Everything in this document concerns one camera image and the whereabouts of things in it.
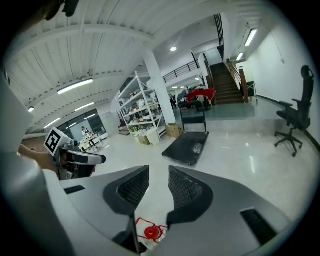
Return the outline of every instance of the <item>red object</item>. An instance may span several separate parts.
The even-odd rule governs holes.
[[[140,238],[153,240],[155,243],[158,243],[157,239],[159,239],[163,234],[166,234],[166,232],[168,231],[167,226],[162,226],[162,225],[157,226],[155,223],[148,221],[148,220],[145,220],[143,218],[137,218],[135,221],[135,225],[137,225],[139,221],[144,221],[144,222],[150,224],[150,226],[148,226],[144,230],[145,236],[138,235],[138,237],[140,237]]]
[[[211,101],[214,98],[215,94],[216,94],[216,90],[214,88],[205,89],[205,90],[198,89],[198,90],[195,90],[194,92],[189,93],[187,96],[187,99],[188,99],[188,102],[191,102],[191,100],[194,97],[204,96],[204,97],[207,97],[209,101]]]

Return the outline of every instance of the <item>green floor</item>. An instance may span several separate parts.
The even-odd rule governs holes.
[[[276,120],[281,119],[277,115],[277,111],[283,110],[280,105],[263,98],[253,97],[248,104],[236,103],[213,106],[205,112],[207,121],[218,120],[245,120],[245,119],[260,119],[260,120]],[[177,122],[181,121],[179,108],[173,110]],[[195,108],[191,108],[182,112],[183,117],[201,116],[201,112],[197,112]]]

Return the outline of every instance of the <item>black railing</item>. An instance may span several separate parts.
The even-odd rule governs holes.
[[[221,15],[216,14],[213,16],[214,22],[216,25],[216,29],[218,31],[218,37],[219,37],[219,46],[217,47],[220,56],[222,58],[222,61],[224,61],[224,56],[225,56],[225,45],[224,45],[224,30],[222,27],[222,20],[221,20]]]
[[[199,62],[198,61],[192,61],[184,66],[181,66],[177,68],[176,70],[170,72],[169,74],[166,74],[163,77],[163,81],[165,83],[168,83],[169,81],[176,79],[177,77],[181,77],[182,75],[189,73],[191,71],[194,71],[199,68]]]

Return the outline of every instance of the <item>chair armrest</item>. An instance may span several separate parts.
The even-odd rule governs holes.
[[[285,101],[279,101],[280,105],[284,107],[292,107],[293,105],[291,103],[285,102]]]

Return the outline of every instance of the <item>red circular part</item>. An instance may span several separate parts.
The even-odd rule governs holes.
[[[160,237],[160,230],[157,226],[149,226],[144,230],[144,235],[147,239],[158,239]]]

